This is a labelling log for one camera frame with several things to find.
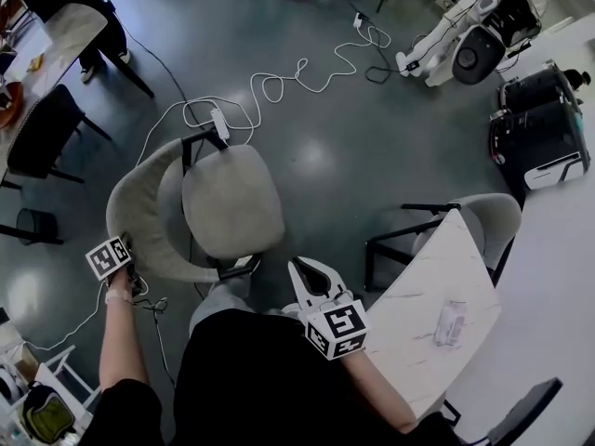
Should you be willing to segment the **person's right forearm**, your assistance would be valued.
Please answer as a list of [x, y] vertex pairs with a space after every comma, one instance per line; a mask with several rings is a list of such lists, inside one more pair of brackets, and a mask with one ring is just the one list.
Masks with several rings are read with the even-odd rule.
[[360, 393], [387, 423], [404, 434], [417, 427], [417, 418], [409, 404], [363, 350], [339, 360]]

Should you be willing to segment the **clear plastic packet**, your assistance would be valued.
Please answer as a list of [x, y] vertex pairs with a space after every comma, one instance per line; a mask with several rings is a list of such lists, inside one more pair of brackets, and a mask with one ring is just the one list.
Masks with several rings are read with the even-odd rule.
[[436, 346], [452, 347], [458, 342], [466, 312], [465, 302], [448, 300], [444, 303], [433, 335]]

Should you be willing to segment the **white shell backpack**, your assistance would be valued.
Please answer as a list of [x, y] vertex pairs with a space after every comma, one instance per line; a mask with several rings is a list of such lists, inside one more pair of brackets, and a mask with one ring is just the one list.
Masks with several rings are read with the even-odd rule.
[[452, 74], [463, 85], [477, 85], [494, 71], [505, 52], [494, 33], [482, 25], [474, 25], [462, 35], [456, 47]]

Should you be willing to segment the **person's black shirt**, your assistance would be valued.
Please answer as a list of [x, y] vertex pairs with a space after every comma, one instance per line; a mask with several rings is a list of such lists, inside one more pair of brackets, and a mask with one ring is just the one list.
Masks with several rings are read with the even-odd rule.
[[136, 380], [107, 389], [80, 446], [461, 446], [440, 413], [408, 433], [367, 403], [290, 318], [226, 309], [185, 348], [165, 442], [162, 406]]

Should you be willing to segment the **yellow green bag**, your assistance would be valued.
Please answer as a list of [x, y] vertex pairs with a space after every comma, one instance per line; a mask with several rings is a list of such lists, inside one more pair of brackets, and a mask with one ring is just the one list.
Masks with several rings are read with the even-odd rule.
[[28, 434], [51, 445], [74, 432], [75, 418], [58, 392], [38, 382], [29, 385], [20, 409], [20, 420]]

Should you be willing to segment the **grey rectangular table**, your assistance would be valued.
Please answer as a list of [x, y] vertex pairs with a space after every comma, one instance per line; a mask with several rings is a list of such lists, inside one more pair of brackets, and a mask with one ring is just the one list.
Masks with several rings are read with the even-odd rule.
[[0, 102], [8, 98], [10, 83], [21, 84], [22, 93], [11, 98], [7, 109], [0, 109], [0, 178], [7, 173], [8, 146], [28, 110], [60, 82], [106, 25], [107, 20], [97, 10], [69, 4], [37, 25], [17, 50], [0, 75]]

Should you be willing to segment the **black chair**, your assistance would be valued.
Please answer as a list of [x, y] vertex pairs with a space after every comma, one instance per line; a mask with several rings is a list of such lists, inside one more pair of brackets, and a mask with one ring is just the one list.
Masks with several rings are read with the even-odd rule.
[[7, 171], [45, 179], [58, 177], [84, 184], [80, 177], [60, 172], [55, 163], [74, 132], [85, 124], [107, 140], [112, 138], [93, 123], [75, 102], [66, 85], [59, 84], [28, 110], [7, 150]]

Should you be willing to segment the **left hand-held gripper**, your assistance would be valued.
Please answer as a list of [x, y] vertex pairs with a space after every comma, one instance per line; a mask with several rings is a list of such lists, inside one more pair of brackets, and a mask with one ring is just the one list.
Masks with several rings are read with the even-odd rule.
[[125, 268], [131, 282], [132, 295], [145, 294], [144, 281], [136, 270], [136, 261], [132, 252], [132, 242], [125, 233], [112, 237], [93, 248], [86, 254], [86, 261], [97, 280], [109, 280], [120, 268]]

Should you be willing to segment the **white marble square table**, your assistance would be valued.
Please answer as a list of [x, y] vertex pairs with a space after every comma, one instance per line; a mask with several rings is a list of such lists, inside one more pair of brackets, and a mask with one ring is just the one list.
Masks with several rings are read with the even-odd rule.
[[[457, 342], [438, 346], [433, 336], [448, 301], [463, 303], [465, 319]], [[469, 363], [500, 311], [476, 244], [453, 209], [367, 311], [371, 329], [365, 352], [421, 417]]]

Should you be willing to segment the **black and white machine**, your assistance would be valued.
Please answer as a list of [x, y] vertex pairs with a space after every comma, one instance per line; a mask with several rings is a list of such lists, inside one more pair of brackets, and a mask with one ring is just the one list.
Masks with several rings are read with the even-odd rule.
[[590, 155], [583, 114], [565, 98], [490, 122], [493, 161], [528, 190], [540, 190], [584, 176]]
[[560, 95], [569, 101], [575, 100], [575, 93], [563, 71], [551, 62], [538, 72], [506, 82], [498, 92], [499, 108], [505, 112], [520, 113], [552, 102]]

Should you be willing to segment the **person's left forearm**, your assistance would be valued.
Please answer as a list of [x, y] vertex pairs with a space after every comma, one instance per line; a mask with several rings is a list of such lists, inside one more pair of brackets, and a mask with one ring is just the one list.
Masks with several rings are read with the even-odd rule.
[[114, 273], [106, 298], [106, 322], [99, 358], [100, 388], [105, 391], [126, 379], [148, 385], [131, 283], [124, 268]]

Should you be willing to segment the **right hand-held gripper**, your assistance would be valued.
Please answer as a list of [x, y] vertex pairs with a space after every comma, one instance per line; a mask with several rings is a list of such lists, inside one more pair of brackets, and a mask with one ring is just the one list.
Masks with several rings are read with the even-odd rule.
[[332, 361], [363, 349], [371, 323], [362, 300], [347, 290], [339, 274], [305, 256], [287, 267], [305, 338], [315, 350]]

